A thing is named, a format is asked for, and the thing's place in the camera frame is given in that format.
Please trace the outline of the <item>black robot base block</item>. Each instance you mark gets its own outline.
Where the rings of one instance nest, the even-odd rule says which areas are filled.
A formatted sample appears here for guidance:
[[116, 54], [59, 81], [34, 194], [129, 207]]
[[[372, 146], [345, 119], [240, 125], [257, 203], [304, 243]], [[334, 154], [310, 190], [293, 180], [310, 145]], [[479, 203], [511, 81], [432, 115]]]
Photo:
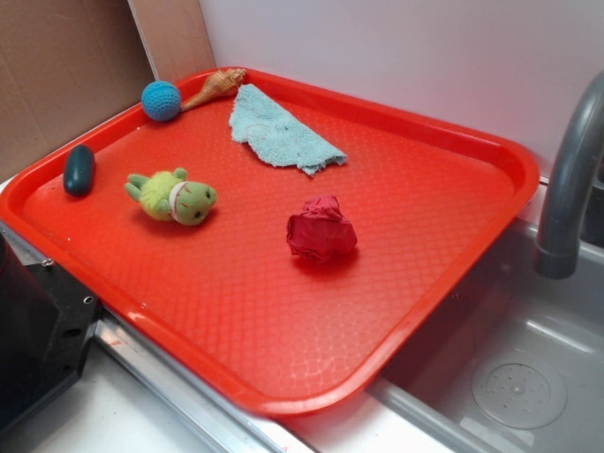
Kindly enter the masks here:
[[1, 435], [77, 382], [98, 296], [57, 263], [23, 264], [1, 240]]

